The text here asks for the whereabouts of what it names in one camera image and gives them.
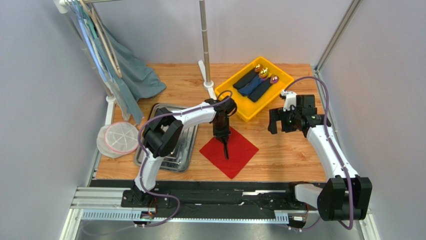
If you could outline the black knife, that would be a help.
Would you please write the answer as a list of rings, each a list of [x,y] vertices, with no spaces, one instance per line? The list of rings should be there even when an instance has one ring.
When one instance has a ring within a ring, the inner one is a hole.
[[[225,159],[228,160],[229,159],[228,145],[227,146],[223,146],[223,152],[224,152]]]

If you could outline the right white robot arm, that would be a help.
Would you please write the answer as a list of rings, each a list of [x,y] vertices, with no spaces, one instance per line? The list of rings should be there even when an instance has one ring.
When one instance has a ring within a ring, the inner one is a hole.
[[[324,221],[359,221],[368,213],[373,190],[368,177],[361,177],[344,156],[330,121],[319,114],[315,96],[283,91],[284,105],[269,110],[268,131],[277,134],[277,123],[285,133],[300,131],[313,146],[327,182],[324,187],[307,182],[293,182],[289,186],[290,201],[306,203],[318,210]]]

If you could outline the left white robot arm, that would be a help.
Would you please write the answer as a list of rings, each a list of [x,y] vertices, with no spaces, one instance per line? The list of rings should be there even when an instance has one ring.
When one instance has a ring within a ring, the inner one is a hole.
[[[212,124],[213,136],[223,144],[224,156],[229,159],[228,142],[231,135],[229,117],[237,110],[230,97],[223,100],[209,98],[183,110],[160,110],[139,130],[137,142],[144,152],[138,175],[131,189],[123,192],[121,206],[147,207],[153,197],[164,198],[165,194],[154,193],[156,178],[161,164],[178,145],[181,133],[203,123]]]

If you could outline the red paper napkin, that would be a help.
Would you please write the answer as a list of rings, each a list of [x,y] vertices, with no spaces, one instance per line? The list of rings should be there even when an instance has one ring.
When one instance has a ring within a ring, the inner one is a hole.
[[[259,149],[234,128],[230,129],[227,143],[228,157],[224,144],[213,137],[201,149],[200,153],[228,178],[234,179]]]

